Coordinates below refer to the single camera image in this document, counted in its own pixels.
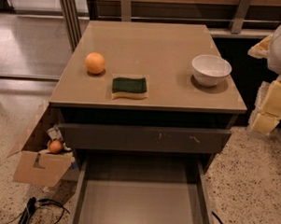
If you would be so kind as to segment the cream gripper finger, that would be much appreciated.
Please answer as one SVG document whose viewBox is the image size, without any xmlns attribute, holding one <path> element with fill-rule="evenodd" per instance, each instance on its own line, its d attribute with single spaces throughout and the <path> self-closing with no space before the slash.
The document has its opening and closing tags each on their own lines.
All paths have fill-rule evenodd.
<svg viewBox="0 0 281 224">
<path fill-rule="evenodd" d="M 281 120 L 281 75 L 271 83 L 263 81 L 248 125 L 254 132 L 269 134 Z"/>
<path fill-rule="evenodd" d="M 254 58 L 266 59 L 268 56 L 268 51 L 270 50 L 272 37 L 272 35 L 268 35 L 263 38 L 260 42 L 249 49 L 247 54 Z"/>
</svg>

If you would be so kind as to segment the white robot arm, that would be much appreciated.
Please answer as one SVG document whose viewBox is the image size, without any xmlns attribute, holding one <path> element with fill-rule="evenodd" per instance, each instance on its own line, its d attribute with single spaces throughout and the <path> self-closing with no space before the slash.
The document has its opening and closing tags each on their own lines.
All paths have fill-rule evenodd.
<svg viewBox="0 0 281 224">
<path fill-rule="evenodd" d="M 249 49 L 247 54 L 266 59 L 268 68 L 277 74 L 277 78 L 271 83 L 261 84 L 255 109 L 248 120 L 253 133 L 269 135 L 281 120 L 281 24 L 271 35 Z"/>
</svg>

